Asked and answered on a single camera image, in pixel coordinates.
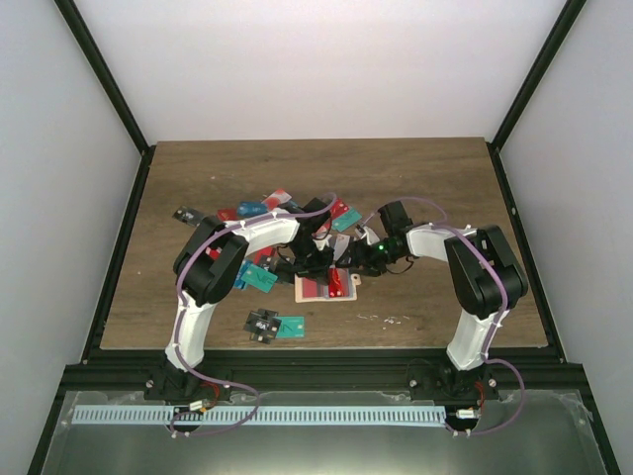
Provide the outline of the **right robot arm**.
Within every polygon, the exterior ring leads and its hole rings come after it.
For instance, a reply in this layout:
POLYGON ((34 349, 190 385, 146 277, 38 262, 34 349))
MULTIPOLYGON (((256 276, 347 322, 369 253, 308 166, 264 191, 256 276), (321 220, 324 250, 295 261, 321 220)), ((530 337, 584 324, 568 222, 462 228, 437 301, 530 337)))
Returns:
POLYGON ((448 265, 461 314, 446 348, 452 365, 440 372, 439 385, 446 396, 463 398, 475 386, 472 370, 487 362, 503 320, 527 294, 525 272, 497 225, 416 225, 400 201, 378 213, 386 236, 379 238, 363 227, 360 236, 335 256, 334 264, 371 276, 386 273, 401 259, 431 258, 448 265))

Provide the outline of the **white card red circles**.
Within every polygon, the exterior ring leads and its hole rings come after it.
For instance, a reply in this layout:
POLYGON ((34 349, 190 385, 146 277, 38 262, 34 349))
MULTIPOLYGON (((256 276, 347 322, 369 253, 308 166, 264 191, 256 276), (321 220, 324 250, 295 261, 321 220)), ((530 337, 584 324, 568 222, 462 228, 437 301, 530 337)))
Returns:
POLYGON ((302 280, 301 296, 303 299, 322 299, 325 290, 326 288, 323 285, 312 279, 304 278, 302 280))

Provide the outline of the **red card with stripe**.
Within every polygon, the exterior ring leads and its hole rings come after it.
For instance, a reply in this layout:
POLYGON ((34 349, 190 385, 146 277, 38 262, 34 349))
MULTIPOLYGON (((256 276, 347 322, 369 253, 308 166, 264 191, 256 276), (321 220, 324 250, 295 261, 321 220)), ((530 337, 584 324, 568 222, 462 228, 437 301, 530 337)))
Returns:
POLYGON ((330 267, 328 269, 328 297, 329 298, 343 298, 347 296, 347 284, 346 277, 342 269, 336 267, 330 267))

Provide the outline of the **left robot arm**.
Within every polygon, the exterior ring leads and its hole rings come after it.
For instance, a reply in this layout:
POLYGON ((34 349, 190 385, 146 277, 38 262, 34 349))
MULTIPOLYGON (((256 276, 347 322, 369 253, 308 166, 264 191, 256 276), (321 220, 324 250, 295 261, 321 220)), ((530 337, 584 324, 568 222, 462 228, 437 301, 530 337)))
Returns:
POLYGON ((165 354, 173 368, 168 389, 179 399, 194 398, 202 388, 202 375, 194 369, 204 358, 204 340, 213 312, 232 289, 249 254, 285 244, 295 255, 290 272, 322 283, 333 263, 333 250, 320 249, 313 235, 331 217, 336 195, 329 202, 314 198, 294 211, 275 208, 259 216, 222 222, 204 218, 173 264, 178 313, 165 354))

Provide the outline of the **beige leather card holder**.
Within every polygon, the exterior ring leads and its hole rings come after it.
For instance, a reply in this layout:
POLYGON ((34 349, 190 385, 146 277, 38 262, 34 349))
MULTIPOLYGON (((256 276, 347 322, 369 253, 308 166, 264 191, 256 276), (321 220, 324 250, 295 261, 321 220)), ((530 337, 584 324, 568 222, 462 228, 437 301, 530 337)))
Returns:
POLYGON ((324 291, 324 297, 322 299, 303 299, 301 296, 302 291, 302 280, 303 277, 295 278, 295 302, 296 303, 316 303, 316 302, 325 302, 325 303, 334 303, 334 302, 350 302, 357 300, 357 288, 362 284, 361 278, 358 274, 351 274, 347 269, 342 269, 344 276, 346 277, 347 284, 347 296, 343 298, 329 298, 328 297, 328 288, 327 284, 323 285, 326 290, 324 291))

